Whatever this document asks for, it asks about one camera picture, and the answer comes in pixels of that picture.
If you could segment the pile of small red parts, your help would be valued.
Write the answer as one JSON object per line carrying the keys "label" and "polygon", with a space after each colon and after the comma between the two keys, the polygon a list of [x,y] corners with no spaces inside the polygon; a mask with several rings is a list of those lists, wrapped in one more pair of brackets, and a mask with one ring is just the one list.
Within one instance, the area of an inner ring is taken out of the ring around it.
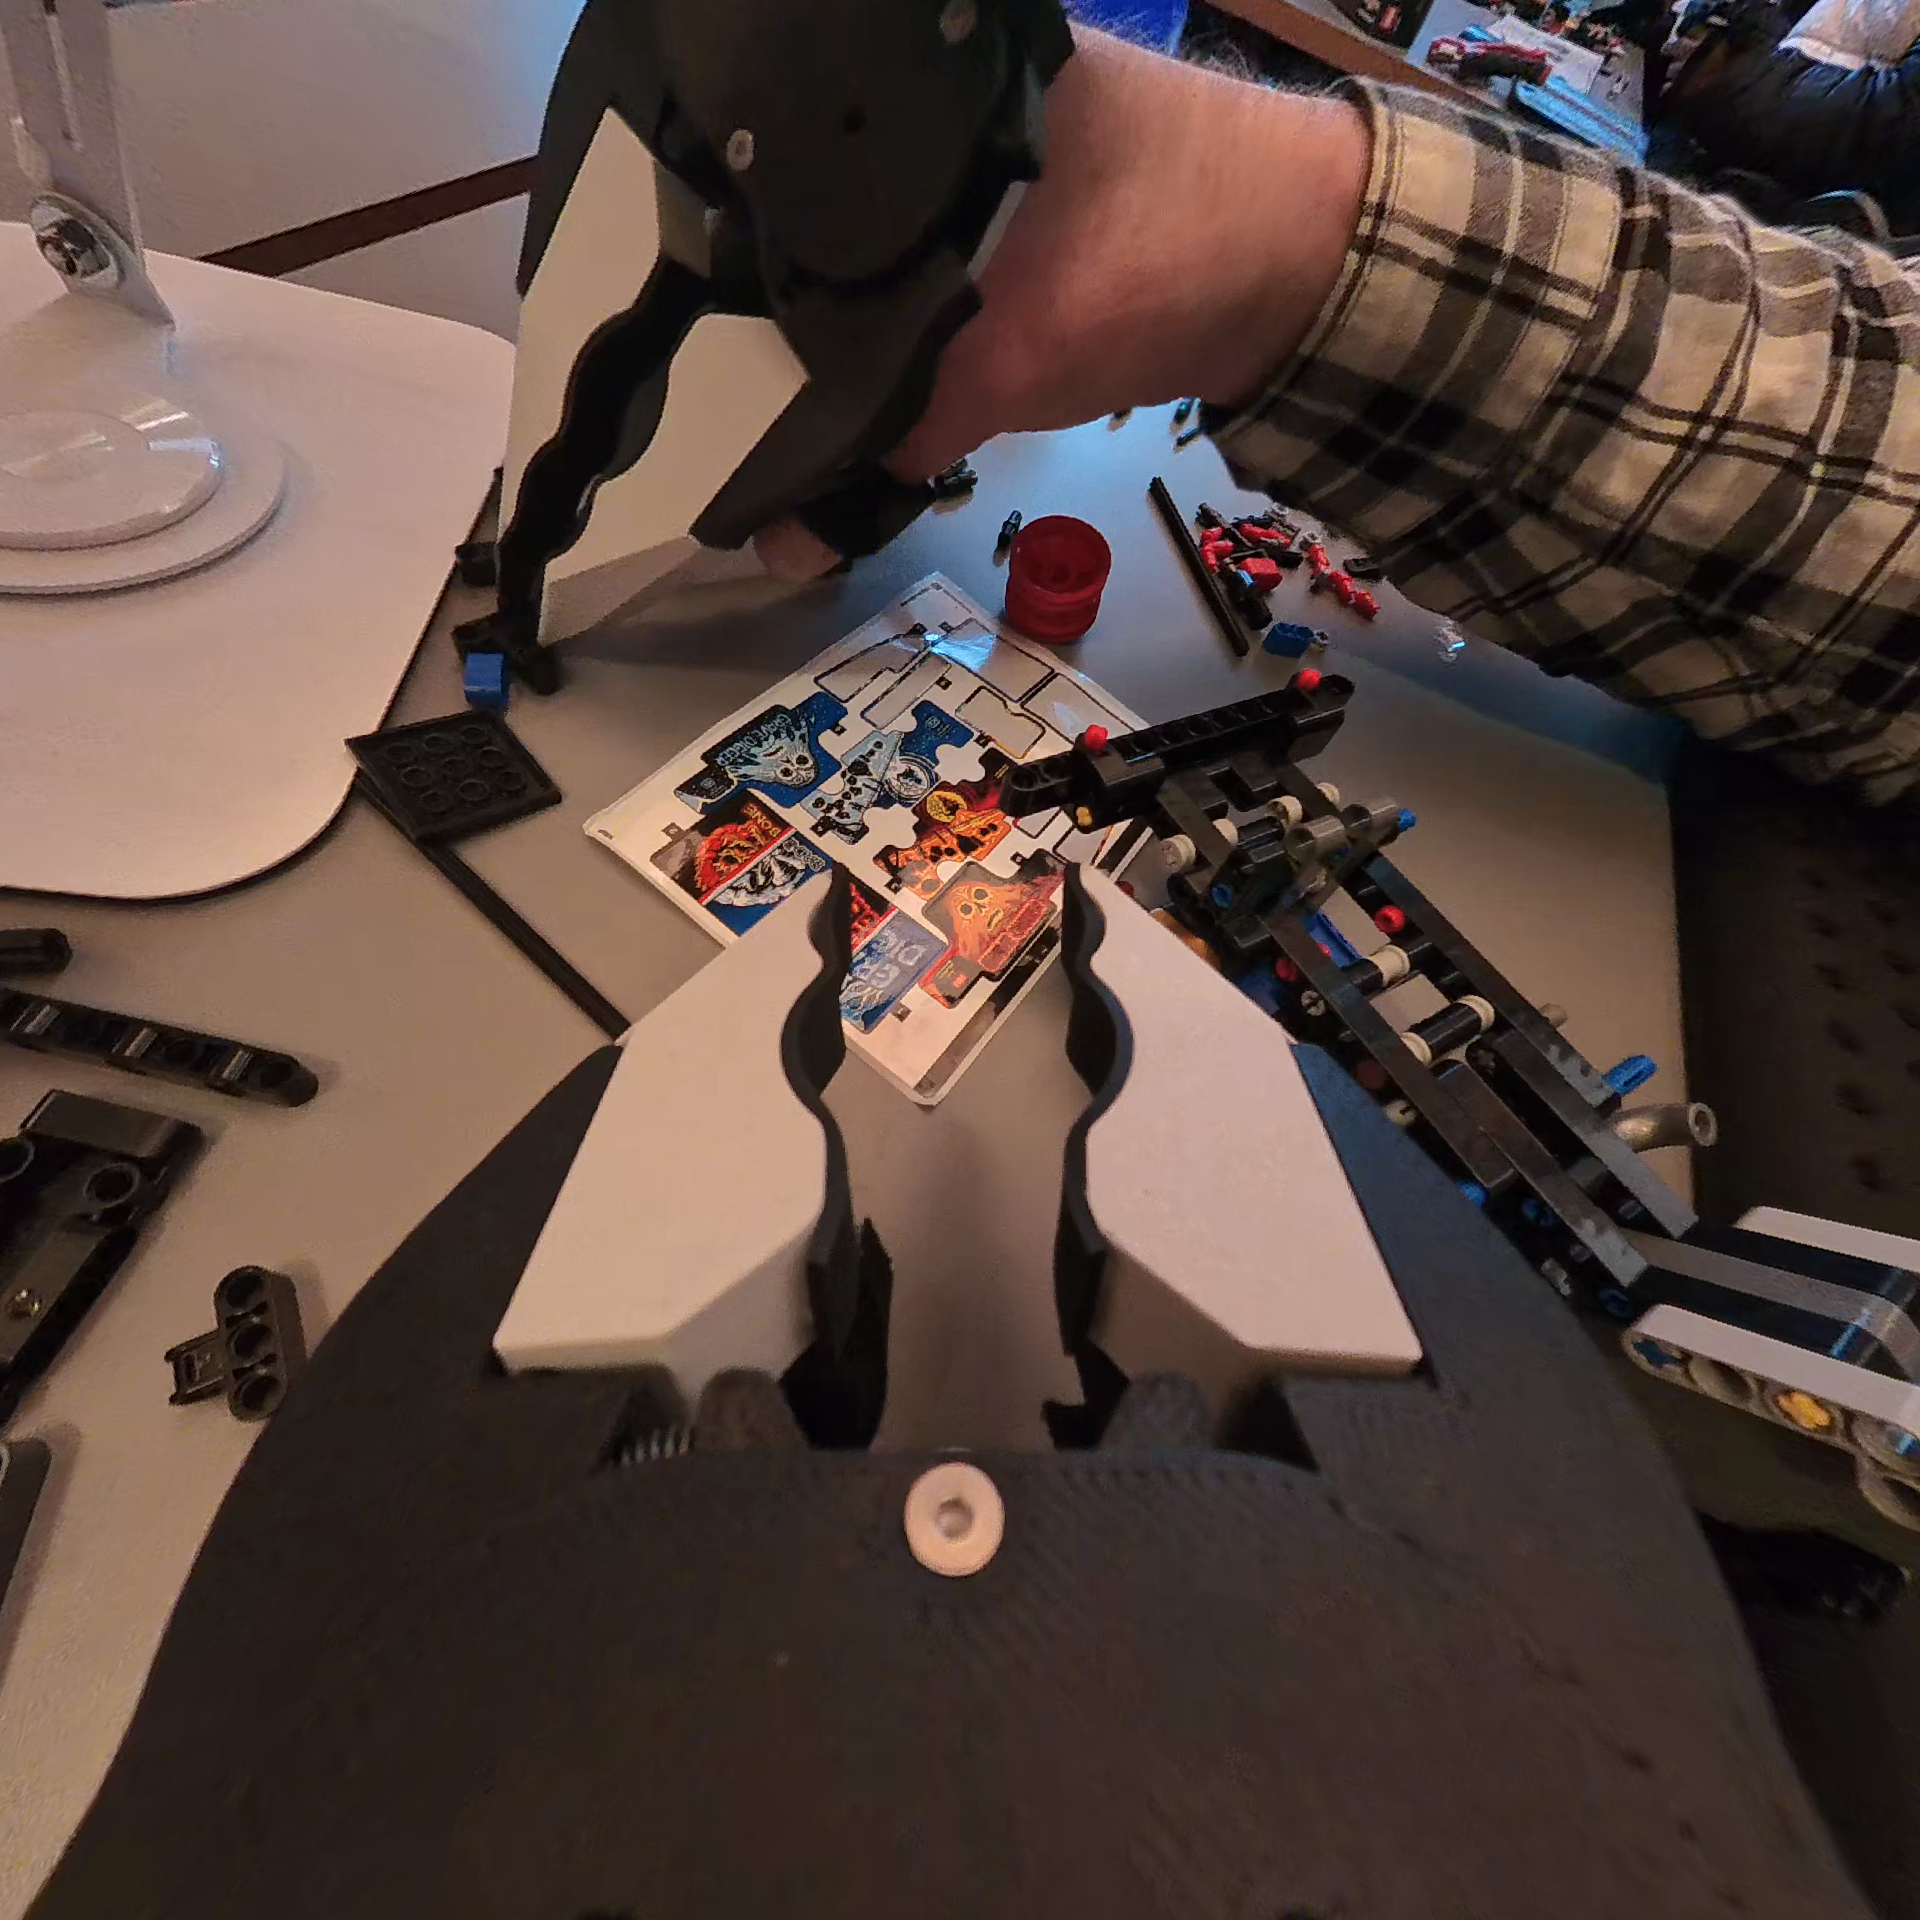
{"label": "pile of small red parts", "polygon": [[1248,628],[1273,624],[1273,593],[1294,574],[1301,574],[1308,595],[1321,595],[1360,621],[1378,618],[1378,564],[1360,552],[1338,552],[1321,535],[1276,510],[1223,514],[1213,504],[1198,504],[1192,540],[1217,597]]}

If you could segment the person's right hand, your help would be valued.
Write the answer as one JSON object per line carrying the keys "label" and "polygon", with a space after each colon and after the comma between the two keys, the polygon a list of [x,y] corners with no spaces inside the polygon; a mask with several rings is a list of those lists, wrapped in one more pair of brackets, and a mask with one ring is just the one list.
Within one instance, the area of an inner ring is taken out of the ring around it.
{"label": "person's right hand", "polygon": [[920,419],[920,483],[997,437],[1200,399],[1242,409],[1308,340],[1357,230],[1366,115],[1073,26],[1044,165],[978,275]]}

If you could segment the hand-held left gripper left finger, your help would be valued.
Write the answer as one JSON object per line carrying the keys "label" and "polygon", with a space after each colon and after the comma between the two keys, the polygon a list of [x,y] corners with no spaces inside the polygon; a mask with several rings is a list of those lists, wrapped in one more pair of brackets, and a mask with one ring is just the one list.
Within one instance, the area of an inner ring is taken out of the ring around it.
{"label": "hand-held left gripper left finger", "polygon": [[493,1334],[514,1376],[659,1371],[683,1405],[771,1376],[807,1444],[871,1444],[892,1264],[826,1091],[852,875],[802,880],[618,1044]]}

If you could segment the red wheel hub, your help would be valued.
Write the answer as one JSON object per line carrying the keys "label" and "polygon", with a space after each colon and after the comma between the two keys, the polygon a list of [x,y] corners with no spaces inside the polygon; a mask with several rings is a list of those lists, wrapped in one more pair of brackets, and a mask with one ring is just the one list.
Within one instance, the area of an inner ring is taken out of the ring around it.
{"label": "red wheel hub", "polygon": [[1107,535],[1078,515],[1024,518],[1007,550],[1002,614],[1040,644],[1076,644],[1096,624],[1113,576]]}

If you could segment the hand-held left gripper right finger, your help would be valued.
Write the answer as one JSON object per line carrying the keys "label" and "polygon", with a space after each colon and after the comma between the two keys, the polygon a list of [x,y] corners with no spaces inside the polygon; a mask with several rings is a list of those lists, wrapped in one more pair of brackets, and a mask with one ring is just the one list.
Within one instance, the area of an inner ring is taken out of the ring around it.
{"label": "hand-held left gripper right finger", "polygon": [[1283,1027],[1100,868],[1062,884],[1066,1060],[1050,1258],[1092,1448],[1127,1391],[1183,1379],[1213,1427],[1279,1379],[1410,1379],[1422,1344]]}

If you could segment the thin long black axle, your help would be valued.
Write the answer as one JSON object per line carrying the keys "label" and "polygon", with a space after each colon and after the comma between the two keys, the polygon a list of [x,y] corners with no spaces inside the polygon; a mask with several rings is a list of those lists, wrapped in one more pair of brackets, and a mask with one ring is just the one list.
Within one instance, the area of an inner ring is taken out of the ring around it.
{"label": "thin long black axle", "polygon": [[604,996],[590,979],[567,962],[558,947],[552,947],[495,888],[488,888],[470,866],[440,842],[424,842],[410,833],[398,810],[378,797],[367,774],[358,771],[351,778],[351,792],[393,827],[398,834],[418,851],[418,856],[462,896],[467,905],[511,946],[518,954],[541,972],[541,979],[555,988],[601,1036],[618,1042],[632,1021]]}

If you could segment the white placemat board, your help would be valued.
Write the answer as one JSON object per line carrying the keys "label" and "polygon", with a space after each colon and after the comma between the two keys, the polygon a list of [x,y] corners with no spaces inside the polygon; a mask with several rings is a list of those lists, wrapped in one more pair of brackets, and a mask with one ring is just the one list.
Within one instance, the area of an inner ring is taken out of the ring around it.
{"label": "white placemat board", "polygon": [[180,900],[343,809],[504,458],[487,327],[232,270],[493,179],[574,2],[2,5],[2,888]]}

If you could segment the person's right forearm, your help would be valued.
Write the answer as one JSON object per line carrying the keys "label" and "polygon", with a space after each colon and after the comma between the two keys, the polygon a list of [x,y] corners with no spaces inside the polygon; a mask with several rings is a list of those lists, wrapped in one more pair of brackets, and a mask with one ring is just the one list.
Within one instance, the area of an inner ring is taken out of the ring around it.
{"label": "person's right forearm", "polygon": [[1916,809],[1916,261],[1425,90],[1304,347],[1206,431],[1405,597]]}

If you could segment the black three-hole connector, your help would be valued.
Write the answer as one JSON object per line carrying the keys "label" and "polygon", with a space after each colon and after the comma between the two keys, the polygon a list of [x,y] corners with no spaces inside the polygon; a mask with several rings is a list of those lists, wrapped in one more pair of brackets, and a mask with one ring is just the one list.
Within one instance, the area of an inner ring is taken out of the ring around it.
{"label": "black three-hole connector", "polygon": [[296,1278],[244,1264],[214,1286],[214,1328],[164,1353],[171,1408],[226,1405],[244,1424],[267,1423],[306,1363]]}

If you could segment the grey desk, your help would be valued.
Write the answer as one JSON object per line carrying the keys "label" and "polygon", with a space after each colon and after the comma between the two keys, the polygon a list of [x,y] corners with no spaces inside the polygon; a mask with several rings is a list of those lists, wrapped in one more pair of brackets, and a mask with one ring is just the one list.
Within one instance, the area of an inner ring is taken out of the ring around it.
{"label": "grey desk", "polygon": [[[562,789],[467,851],[495,893],[619,1013],[645,1014],[717,946],[584,834],[708,727],[942,570],[1000,614],[1010,514],[1082,515],[1114,557],[1068,665],[1148,723],[1284,674],[1238,660],[1192,593],[1145,489],[1247,507],[1217,452],[1172,447],[1170,403],[1050,437],[1002,437],[958,510],[824,590],[728,587],[578,637],[550,699],[511,723]],[[1664,774],[1675,734],[1523,660],[1438,637],[1386,593],[1378,621],[1317,618],[1356,709],[1318,758],[1346,797],[1417,810],[1400,866],[1528,1000],[1607,1069],[1646,1054],[1644,1099],[1690,1093]],[[2,1915],[57,1865],[127,1729],[158,1637],[232,1480],[263,1427],[166,1405],[164,1353],[211,1328],[236,1264],[299,1278],[328,1331],[407,1234],[601,1042],[487,918],[364,802],[246,891],[174,905],[5,900],[75,960],[65,996],[299,1054],[319,1096],[292,1113],[116,1073],[2,1058],[2,1130],[48,1089],[184,1115],[206,1132],[136,1256],[88,1311],[11,1430],[51,1472],[2,1614]],[[897,1262],[883,1448],[1041,1448],[1041,1400],[1076,1398],[1050,1309],[1058,1151],[1082,1084],[1068,993],[1041,979],[935,1106],[852,1060],[829,1106],[852,1195]]]}

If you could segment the scattered small black pins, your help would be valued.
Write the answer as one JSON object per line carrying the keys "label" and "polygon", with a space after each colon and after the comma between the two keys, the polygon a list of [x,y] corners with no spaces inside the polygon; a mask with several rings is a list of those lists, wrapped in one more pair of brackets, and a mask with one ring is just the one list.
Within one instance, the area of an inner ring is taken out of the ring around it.
{"label": "scattered small black pins", "polygon": [[[1204,424],[1204,403],[1198,399],[1183,399],[1170,412],[1170,447],[1184,451],[1200,442]],[[960,455],[931,476],[931,496],[935,504],[969,499],[975,485],[978,467],[973,467],[973,455]]]}

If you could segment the colourful sticker sheet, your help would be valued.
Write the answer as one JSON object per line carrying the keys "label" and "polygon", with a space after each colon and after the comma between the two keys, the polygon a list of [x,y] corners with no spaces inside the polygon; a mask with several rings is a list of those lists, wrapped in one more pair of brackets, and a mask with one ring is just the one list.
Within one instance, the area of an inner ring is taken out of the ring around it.
{"label": "colourful sticker sheet", "polygon": [[1118,864],[1122,830],[1011,818],[1011,768],[1138,727],[931,574],[584,830],[720,946],[844,868],[847,1048],[933,1109],[1050,966],[1068,866]]}

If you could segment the toy truck chassis assembly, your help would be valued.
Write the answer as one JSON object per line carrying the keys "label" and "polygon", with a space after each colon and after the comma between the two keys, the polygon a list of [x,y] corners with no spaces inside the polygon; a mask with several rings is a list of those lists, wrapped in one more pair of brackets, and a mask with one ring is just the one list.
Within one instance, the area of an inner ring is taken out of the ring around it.
{"label": "toy truck chassis assembly", "polygon": [[1351,683],[1010,774],[1011,814],[1148,830],[1172,930],[1357,1091],[1573,1309],[1677,1384],[1845,1459],[1916,1537],[1916,830],[1714,751],[1677,765],[1686,1104],[1636,1104],[1396,864],[1412,814],[1317,789]]}

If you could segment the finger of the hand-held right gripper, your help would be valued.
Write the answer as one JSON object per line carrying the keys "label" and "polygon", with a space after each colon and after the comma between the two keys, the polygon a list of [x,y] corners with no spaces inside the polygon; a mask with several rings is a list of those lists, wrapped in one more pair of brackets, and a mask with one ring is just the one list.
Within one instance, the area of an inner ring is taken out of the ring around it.
{"label": "finger of the hand-held right gripper", "polygon": [[[654,537],[639,533],[639,464],[661,409],[661,381],[622,374],[609,394],[567,403],[590,340],[645,294],[659,258],[657,165],[639,135],[604,109],[574,166],[537,267],[519,301],[518,369],[499,502],[499,610],[543,660],[618,609],[629,590],[598,587]],[[511,593],[511,535],[558,504],[567,544],[523,569]]]}
{"label": "finger of the hand-held right gripper", "polygon": [[691,529],[802,384],[771,319],[697,319],[665,374],[649,447],[598,483],[586,533],[546,564],[541,644],[679,593],[764,579],[753,550],[723,550]]}

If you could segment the long black holed beam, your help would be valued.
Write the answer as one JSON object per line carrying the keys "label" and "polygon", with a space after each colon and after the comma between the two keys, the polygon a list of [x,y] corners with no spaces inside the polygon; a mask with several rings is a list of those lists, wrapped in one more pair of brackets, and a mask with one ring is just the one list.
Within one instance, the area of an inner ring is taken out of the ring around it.
{"label": "long black holed beam", "polygon": [[2,1044],[270,1109],[302,1109],[321,1091],[285,1050],[11,988],[2,988]]}

